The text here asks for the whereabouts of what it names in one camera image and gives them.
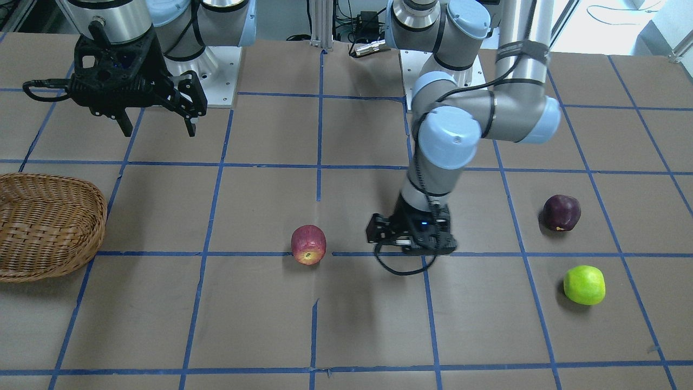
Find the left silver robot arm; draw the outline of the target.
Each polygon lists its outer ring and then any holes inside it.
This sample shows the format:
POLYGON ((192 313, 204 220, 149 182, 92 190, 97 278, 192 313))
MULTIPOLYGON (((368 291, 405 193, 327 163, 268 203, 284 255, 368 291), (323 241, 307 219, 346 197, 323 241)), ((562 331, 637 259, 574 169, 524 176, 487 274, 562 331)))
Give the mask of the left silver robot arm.
POLYGON ((390 1, 389 47, 430 53, 411 90, 413 160, 391 216, 374 214, 367 241, 410 255, 447 255, 457 247, 449 198, 480 140, 541 144, 561 121, 547 96, 553 1, 502 1, 495 76, 463 86, 494 25, 478 1, 390 1))

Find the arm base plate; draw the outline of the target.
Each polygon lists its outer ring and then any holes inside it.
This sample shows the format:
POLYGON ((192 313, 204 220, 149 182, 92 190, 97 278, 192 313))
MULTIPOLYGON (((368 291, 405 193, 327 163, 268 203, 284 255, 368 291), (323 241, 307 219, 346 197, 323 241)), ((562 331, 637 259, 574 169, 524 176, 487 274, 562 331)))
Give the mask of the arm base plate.
POLYGON ((455 82, 454 86, 447 86, 446 91, 462 87, 479 86, 490 80, 490 77, 485 76, 485 72, 483 72, 481 53, 476 55, 471 67, 463 71, 443 68, 435 60, 432 60, 431 56, 430 52, 425 51, 400 51, 402 82, 406 94, 408 113, 413 112, 414 91, 419 86, 418 80, 421 76, 428 75, 430 72, 433 72, 435 76, 442 76, 443 73, 446 73, 445 79, 455 82))
POLYGON ((198 74, 209 108, 233 108, 243 48, 206 47, 192 60, 165 59, 168 71, 179 76, 188 70, 198 74))

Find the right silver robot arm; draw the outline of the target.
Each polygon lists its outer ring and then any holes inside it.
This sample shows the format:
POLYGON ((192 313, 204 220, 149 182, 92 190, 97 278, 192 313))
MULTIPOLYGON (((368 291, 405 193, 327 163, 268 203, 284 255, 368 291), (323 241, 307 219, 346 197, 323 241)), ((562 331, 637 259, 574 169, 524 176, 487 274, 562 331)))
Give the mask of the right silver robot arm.
POLYGON ((132 134, 129 108, 159 106, 178 114, 189 136, 205 116, 202 65, 211 47, 255 42, 255 1, 60 1, 80 36, 73 74, 56 86, 94 116, 132 134))

